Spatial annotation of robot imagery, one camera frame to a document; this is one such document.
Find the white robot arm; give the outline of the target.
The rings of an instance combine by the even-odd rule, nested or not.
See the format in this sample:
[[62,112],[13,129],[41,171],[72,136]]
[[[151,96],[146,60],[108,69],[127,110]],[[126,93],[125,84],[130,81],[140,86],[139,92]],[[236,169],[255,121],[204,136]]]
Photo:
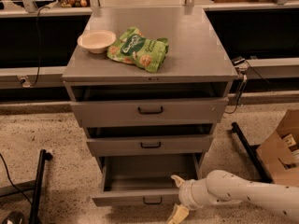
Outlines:
[[192,210],[205,205],[249,202],[299,221],[299,188],[254,182],[223,170],[210,172],[200,180],[171,175],[178,187],[180,204],[175,204],[167,224],[180,224]]

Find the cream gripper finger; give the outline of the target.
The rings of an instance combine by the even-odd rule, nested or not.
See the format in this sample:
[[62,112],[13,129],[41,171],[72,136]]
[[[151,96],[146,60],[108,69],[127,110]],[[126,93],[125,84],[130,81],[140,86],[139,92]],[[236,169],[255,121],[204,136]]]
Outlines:
[[185,183],[185,180],[178,175],[171,175],[171,178],[175,181],[175,184],[178,188]]
[[189,215],[189,209],[182,204],[175,204],[172,214],[167,220],[167,224],[180,224]]

